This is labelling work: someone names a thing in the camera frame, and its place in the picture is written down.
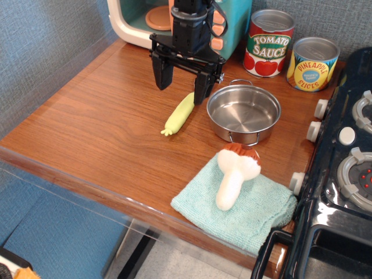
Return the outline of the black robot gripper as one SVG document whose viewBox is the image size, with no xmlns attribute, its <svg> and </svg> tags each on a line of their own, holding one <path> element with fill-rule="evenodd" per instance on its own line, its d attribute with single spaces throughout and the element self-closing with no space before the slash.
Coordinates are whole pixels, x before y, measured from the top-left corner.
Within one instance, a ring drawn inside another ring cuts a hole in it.
<svg viewBox="0 0 372 279">
<path fill-rule="evenodd" d="M 150 49 L 155 83 L 165 90 L 173 82 L 174 67 L 196 74 L 194 104 L 201 105 L 215 83 L 223 80 L 226 60 L 210 47 L 213 10 L 185 13 L 172 10 L 172 35 L 151 34 Z"/>
</svg>

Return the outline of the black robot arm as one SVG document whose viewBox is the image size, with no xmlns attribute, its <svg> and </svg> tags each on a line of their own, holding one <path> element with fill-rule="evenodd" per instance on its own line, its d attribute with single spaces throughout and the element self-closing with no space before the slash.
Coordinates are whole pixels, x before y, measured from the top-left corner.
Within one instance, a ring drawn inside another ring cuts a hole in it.
<svg viewBox="0 0 372 279">
<path fill-rule="evenodd" d="M 194 104 L 207 98 L 215 83 L 223 79 L 222 68 L 226 60 L 210 47 L 211 36 L 222 37 L 213 31 L 213 15 L 218 11 L 227 23 L 226 14 L 215 1 L 174 1 L 172 35 L 151 34 L 150 56 L 155 82 L 160 90 L 173 81 L 175 67 L 196 75 Z"/>
</svg>

